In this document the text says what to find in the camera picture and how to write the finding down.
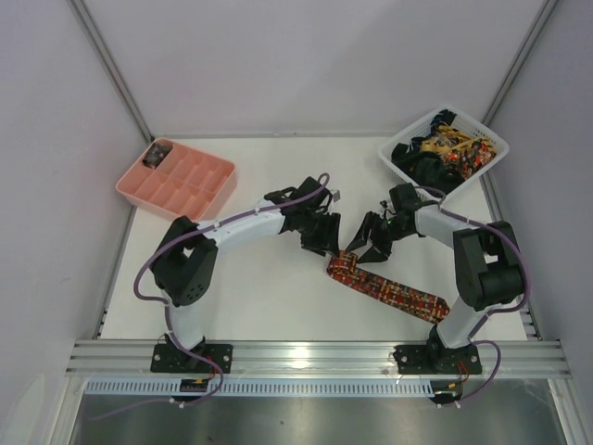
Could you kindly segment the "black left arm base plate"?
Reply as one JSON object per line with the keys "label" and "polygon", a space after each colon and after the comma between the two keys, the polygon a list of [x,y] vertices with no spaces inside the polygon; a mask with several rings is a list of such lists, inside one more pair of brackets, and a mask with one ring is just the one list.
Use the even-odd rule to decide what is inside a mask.
{"label": "black left arm base plate", "polygon": [[[233,362],[233,345],[203,341],[192,349],[194,355],[216,363],[224,374],[229,374]],[[214,368],[178,350],[171,341],[157,343],[153,349],[150,371],[156,374],[208,374]]]}

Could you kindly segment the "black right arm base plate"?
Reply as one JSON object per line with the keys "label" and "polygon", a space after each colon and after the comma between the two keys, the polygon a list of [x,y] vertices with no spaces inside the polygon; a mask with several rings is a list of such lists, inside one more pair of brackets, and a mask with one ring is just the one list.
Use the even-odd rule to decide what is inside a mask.
{"label": "black right arm base plate", "polygon": [[476,346],[458,349],[428,344],[396,346],[393,358],[402,375],[480,375],[483,367]]}

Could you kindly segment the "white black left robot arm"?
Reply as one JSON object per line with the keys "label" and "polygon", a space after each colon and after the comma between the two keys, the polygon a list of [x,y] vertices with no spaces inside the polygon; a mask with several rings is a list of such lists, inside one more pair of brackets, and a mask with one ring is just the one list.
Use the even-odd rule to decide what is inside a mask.
{"label": "white black left robot arm", "polygon": [[338,256],[340,215],[330,212],[334,194],[330,175],[307,177],[298,187],[266,194],[249,209],[231,216],[192,222],[175,219],[148,261],[158,297],[165,305],[167,341],[192,352],[206,338],[197,304],[210,286],[217,258],[265,236],[297,232],[300,246],[322,257]]}

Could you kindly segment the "red multicolour patterned tie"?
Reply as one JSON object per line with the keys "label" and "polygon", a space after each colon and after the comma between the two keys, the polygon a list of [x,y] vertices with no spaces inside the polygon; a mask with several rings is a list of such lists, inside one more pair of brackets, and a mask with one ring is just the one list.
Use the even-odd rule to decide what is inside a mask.
{"label": "red multicolour patterned tie", "polygon": [[436,295],[361,269],[353,252],[340,251],[332,257],[326,273],[352,290],[430,324],[439,324],[450,312],[448,303]]}

